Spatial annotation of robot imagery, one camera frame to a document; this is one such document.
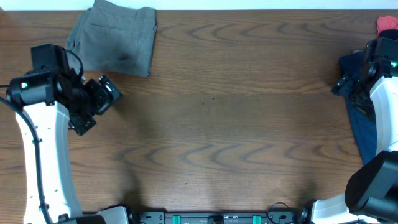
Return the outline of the grey shorts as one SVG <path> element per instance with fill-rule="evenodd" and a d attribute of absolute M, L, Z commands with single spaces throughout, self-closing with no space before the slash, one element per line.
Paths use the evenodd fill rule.
<path fill-rule="evenodd" d="M 148 77 L 156 32 L 155 9 L 96 0 L 79 16 L 66 48 L 80 58 L 86 71 Z"/>

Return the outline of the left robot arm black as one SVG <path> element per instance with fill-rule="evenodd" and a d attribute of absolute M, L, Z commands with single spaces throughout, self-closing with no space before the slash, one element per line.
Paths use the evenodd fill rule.
<path fill-rule="evenodd" d="M 82 136 L 121 97 L 105 75 L 83 80 L 69 66 L 71 50 L 45 44 L 31 49 L 33 69 L 10 81 L 1 101 L 16 113 L 24 145 L 27 201 L 24 223 L 132 223 L 125 205 L 83 212 L 75 192 L 68 132 Z"/>

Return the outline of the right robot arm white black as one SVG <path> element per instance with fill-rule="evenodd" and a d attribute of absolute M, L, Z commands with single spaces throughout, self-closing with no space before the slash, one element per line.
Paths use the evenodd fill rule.
<path fill-rule="evenodd" d="M 315 200 L 305 223 L 397 223 L 397 35 L 383 32 L 364 50 L 339 59 L 342 96 L 364 165 L 344 193 Z"/>

